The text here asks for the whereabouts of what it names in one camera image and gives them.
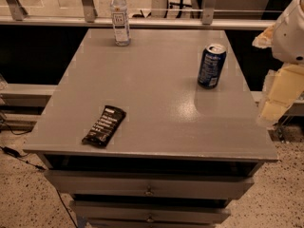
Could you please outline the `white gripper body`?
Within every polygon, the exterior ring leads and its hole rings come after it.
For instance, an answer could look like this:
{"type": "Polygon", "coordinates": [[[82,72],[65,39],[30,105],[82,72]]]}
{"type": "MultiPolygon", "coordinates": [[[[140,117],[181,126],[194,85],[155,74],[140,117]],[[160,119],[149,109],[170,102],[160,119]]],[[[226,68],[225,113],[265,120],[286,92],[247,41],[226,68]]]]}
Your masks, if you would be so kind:
{"type": "Polygon", "coordinates": [[[273,56],[284,63],[304,63],[303,0],[293,0],[275,22],[273,56]]]}

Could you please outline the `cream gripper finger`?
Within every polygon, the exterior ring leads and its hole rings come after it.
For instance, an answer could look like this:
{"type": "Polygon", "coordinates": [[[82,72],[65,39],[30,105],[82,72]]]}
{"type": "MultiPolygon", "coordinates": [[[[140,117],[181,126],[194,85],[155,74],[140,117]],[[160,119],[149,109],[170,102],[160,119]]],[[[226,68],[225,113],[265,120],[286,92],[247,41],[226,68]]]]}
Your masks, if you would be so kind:
{"type": "Polygon", "coordinates": [[[258,104],[256,123],[272,126],[304,92],[304,66],[284,63],[278,71],[269,70],[258,104]]]}
{"type": "Polygon", "coordinates": [[[253,41],[252,45],[256,48],[270,48],[273,45],[274,25],[267,27],[253,41]]]}

